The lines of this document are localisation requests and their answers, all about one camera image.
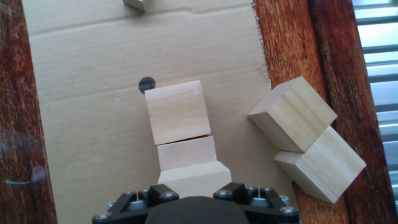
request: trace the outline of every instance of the black circle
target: black circle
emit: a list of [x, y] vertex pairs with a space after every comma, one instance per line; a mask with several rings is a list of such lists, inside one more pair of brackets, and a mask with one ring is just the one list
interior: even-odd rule
[[152, 77], [144, 77], [138, 83], [139, 91], [145, 95], [145, 90], [151, 90], [156, 87], [156, 82]]

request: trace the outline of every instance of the cardboard surface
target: cardboard surface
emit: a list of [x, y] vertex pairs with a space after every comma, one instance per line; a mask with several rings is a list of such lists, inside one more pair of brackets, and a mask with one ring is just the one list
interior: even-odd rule
[[276, 147], [247, 119], [270, 92], [251, 2], [24, 1], [59, 224], [88, 223], [160, 174], [143, 77], [201, 80], [217, 158], [232, 180], [290, 197]]

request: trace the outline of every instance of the wooden block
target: wooden block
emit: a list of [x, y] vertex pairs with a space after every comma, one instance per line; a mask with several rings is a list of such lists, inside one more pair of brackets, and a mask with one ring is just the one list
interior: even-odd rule
[[159, 184], [170, 187], [180, 198], [213, 197], [214, 192], [231, 181], [229, 169], [220, 162], [170, 169], [162, 171], [159, 177]]
[[148, 8], [149, 0], [123, 0], [123, 3], [145, 12]]
[[305, 152], [336, 119], [303, 78], [277, 85], [249, 118], [283, 151]]
[[199, 80], [145, 91], [156, 145], [210, 134]]
[[366, 166], [331, 127], [305, 153], [279, 152], [276, 163], [309, 195], [335, 203]]
[[157, 151], [161, 171], [217, 161], [212, 136], [164, 144]]

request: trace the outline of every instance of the wood grain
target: wood grain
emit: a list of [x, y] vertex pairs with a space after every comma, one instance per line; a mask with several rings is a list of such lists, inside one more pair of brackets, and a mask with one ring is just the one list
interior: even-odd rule
[[163, 144], [157, 152], [161, 171], [217, 161], [212, 136]]
[[22, 1], [0, 4], [0, 223], [56, 223]]
[[274, 160], [309, 195], [335, 203], [366, 166], [332, 128], [305, 153], [280, 151]]
[[210, 134], [199, 80], [145, 91], [155, 145]]
[[397, 223], [386, 159], [350, 1], [256, 1], [272, 86], [303, 76], [338, 115], [367, 167], [330, 205], [294, 184], [304, 223]]
[[159, 177], [159, 184], [167, 185], [176, 191], [180, 198], [213, 197], [214, 192], [231, 181], [231, 172], [218, 161], [165, 170]]
[[336, 119], [303, 78], [277, 85], [248, 116], [283, 151], [305, 152]]

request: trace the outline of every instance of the light wood block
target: light wood block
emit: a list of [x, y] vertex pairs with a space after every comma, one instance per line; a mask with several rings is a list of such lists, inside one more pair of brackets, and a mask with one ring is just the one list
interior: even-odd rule
[[220, 162], [209, 162], [162, 171], [159, 184], [165, 184], [180, 195], [213, 197], [213, 193], [230, 183], [231, 173]]
[[305, 153], [279, 152], [276, 163], [309, 195], [335, 203], [366, 166], [331, 127]]
[[128, 6], [135, 7], [136, 9], [146, 11], [149, 5], [149, 0], [123, 0], [123, 3]]
[[337, 115], [303, 78], [277, 85], [249, 118], [283, 151], [305, 152]]
[[217, 161], [212, 136], [164, 144], [157, 151], [161, 171]]
[[199, 80], [145, 91], [156, 145], [210, 134]]

